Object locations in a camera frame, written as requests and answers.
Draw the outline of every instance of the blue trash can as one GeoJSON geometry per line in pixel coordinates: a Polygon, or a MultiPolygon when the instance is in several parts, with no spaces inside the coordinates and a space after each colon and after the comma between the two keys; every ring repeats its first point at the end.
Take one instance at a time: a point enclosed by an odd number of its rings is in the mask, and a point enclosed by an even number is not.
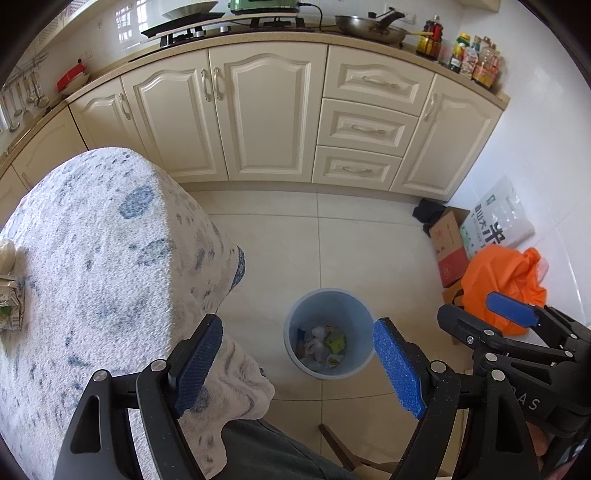
{"type": "Polygon", "coordinates": [[[374,318],[369,309],[348,291],[322,288],[304,295],[291,309],[283,328],[285,348],[296,366],[321,380],[341,380],[361,371],[374,355],[374,318]],[[297,331],[320,325],[335,325],[345,334],[342,362],[334,368],[314,372],[296,357],[297,331]]]}

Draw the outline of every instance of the cabinet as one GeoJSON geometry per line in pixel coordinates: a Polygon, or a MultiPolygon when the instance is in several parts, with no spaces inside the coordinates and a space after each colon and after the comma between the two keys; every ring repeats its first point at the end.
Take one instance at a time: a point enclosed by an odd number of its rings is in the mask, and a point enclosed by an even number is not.
{"type": "Polygon", "coordinates": [[[47,122],[12,162],[28,189],[72,157],[87,151],[70,111],[65,108],[47,122]]]}
{"type": "Polygon", "coordinates": [[[177,182],[227,180],[207,50],[122,77],[147,156],[177,182]]]}
{"type": "Polygon", "coordinates": [[[354,148],[402,157],[417,117],[377,106],[322,100],[318,145],[354,148]]]}
{"type": "Polygon", "coordinates": [[[401,161],[380,153],[317,147],[312,183],[388,190],[401,161]]]}
{"type": "Polygon", "coordinates": [[[409,62],[356,48],[329,48],[324,96],[418,116],[434,73],[409,62]]]}
{"type": "Polygon", "coordinates": [[[4,227],[27,189],[10,166],[0,179],[0,230],[4,227]]]}
{"type": "Polygon", "coordinates": [[[326,54],[292,42],[210,49],[230,180],[311,182],[326,54]]]}
{"type": "Polygon", "coordinates": [[[88,148],[124,147],[146,157],[120,78],[81,96],[70,110],[88,148]]]}
{"type": "Polygon", "coordinates": [[[449,200],[500,115],[488,100],[437,75],[390,191],[449,200]]]}

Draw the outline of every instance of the orange plastic bag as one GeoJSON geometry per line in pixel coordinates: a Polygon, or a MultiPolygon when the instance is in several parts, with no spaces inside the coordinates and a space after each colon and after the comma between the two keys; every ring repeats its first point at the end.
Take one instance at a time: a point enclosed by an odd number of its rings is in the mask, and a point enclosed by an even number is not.
{"type": "Polygon", "coordinates": [[[543,307],[547,292],[538,284],[537,264],[540,260],[535,248],[528,248],[522,254],[512,248],[488,245],[474,256],[462,277],[464,308],[497,327],[504,335],[523,335],[526,329],[486,308],[486,297],[490,292],[498,291],[543,307]]]}

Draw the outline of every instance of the floor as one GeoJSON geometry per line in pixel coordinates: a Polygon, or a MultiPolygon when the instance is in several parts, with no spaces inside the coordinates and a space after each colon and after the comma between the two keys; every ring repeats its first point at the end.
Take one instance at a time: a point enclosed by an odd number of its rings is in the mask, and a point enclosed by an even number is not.
{"type": "MultiPolygon", "coordinates": [[[[352,378],[320,381],[291,362],[282,329],[304,294],[344,288],[375,318],[390,317],[430,359],[456,371],[468,368],[470,350],[452,345],[437,326],[442,288],[430,240],[412,217],[414,205],[295,192],[191,195],[244,250],[246,275],[218,315],[275,385],[267,420],[336,463],[320,423],[357,455],[399,460],[416,422],[401,408],[378,358],[352,378]]],[[[443,464],[448,471],[459,451],[461,419],[456,425],[443,464]]]]}

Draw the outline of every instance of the cabinet handle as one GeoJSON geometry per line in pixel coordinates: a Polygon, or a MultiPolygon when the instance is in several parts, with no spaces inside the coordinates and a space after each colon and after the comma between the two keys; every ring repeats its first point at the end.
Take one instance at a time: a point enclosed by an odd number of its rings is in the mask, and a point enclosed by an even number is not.
{"type": "Polygon", "coordinates": [[[33,189],[33,184],[30,182],[29,178],[27,177],[27,174],[22,172],[21,178],[23,182],[25,182],[25,187],[27,187],[27,190],[30,192],[33,189]]]}
{"type": "Polygon", "coordinates": [[[127,113],[127,111],[125,110],[125,102],[127,102],[127,100],[125,99],[125,95],[123,95],[123,93],[119,94],[119,101],[121,102],[121,109],[123,110],[123,114],[125,115],[125,118],[127,120],[131,120],[131,115],[129,113],[127,113]]]}
{"type": "Polygon", "coordinates": [[[220,93],[220,86],[217,82],[217,78],[219,77],[221,73],[221,70],[219,69],[219,67],[215,67],[213,69],[213,90],[216,93],[216,98],[218,100],[222,100],[222,94],[220,93]]]}
{"type": "Polygon", "coordinates": [[[437,94],[433,93],[431,95],[431,102],[429,103],[429,106],[427,107],[427,110],[425,111],[425,116],[423,117],[423,120],[425,120],[426,122],[429,121],[429,117],[433,113],[433,107],[435,107],[436,101],[437,101],[437,94]]]}
{"type": "Polygon", "coordinates": [[[367,134],[379,134],[379,135],[386,134],[386,130],[377,130],[376,128],[362,127],[361,125],[356,125],[356,124],[351,125],[351,130],[357,130],[359,132],[365,132],[367,134]]]}
{"type": "Polygon", "coordinates": [[[343,167],[343,171],[348,173],[373,173],[374,171],[371,168],[353,168],[353,167],[343,167]]]}
{"type": "Polygon", "coordinates": [[[207,79],[207,70],[203,69],[201,71],[201,88],[203,89],[203,97],[205,98],[206,102],[211,102],[212,98],[207,92],[207,83],[205,81],[206,79],[207,79]]]}
{"type": "Polygon", "coordinates": [[[390,82],[385,82],[385,81],[383,81],[383,80],[374,79],[374,78],[371,78],[371,77],[368,77],[368,76],[361,77],[361,79],[362,79],[364,82],[367,82],[367,83],[373,83],[374,85],[380,85],[380,86],[382,86],[382,87],[392,87],[394,90],[396,90],[396,89],[400,88],[400,85],[399,85],[399,84],[397,84],[397,83],[390,83],[390,82]]]}

